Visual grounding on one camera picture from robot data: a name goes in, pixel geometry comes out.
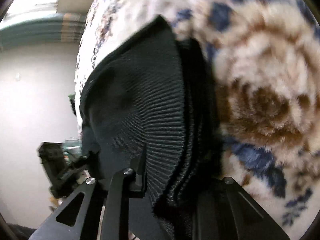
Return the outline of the black knit garment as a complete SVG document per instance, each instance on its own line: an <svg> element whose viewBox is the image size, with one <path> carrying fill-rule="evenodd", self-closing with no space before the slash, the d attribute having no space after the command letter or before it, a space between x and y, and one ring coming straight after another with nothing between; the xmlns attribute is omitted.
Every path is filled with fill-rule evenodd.
<svg viewBox="0 0 320 240"><path fill-rule="evenodd" d="M200 162L217 124L213 80L198 42L176 41L162 17L105 57L80 96L88 170L110 180L146 155L146 197L130 205L140 239L191 239Z"/></svg>

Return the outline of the striped green beige curtain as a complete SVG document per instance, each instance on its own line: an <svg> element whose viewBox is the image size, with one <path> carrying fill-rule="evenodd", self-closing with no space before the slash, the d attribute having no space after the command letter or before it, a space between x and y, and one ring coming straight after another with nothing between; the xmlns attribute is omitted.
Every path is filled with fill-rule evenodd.
<svg viewBox="0 0 320 240"><path fill-rule="evenodd" d="M1 50L42 42L76 43L81 40L85 23L85 15L72 13L7 22L1 26Z"/></svg>

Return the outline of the cream floral fleece blanket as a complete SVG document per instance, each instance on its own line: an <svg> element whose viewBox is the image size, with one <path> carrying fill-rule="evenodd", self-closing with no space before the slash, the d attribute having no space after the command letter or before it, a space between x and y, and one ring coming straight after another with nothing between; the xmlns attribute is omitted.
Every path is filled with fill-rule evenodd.
<svg viewBox="0 0 320 240"><path fill-rule="evenodd" d="M311 0L94 0L75 70L75 112L98 64L155 18L194 39L213 80L217 124L205 186L232 177L289 239L319 239L319 12Z"/></svg>

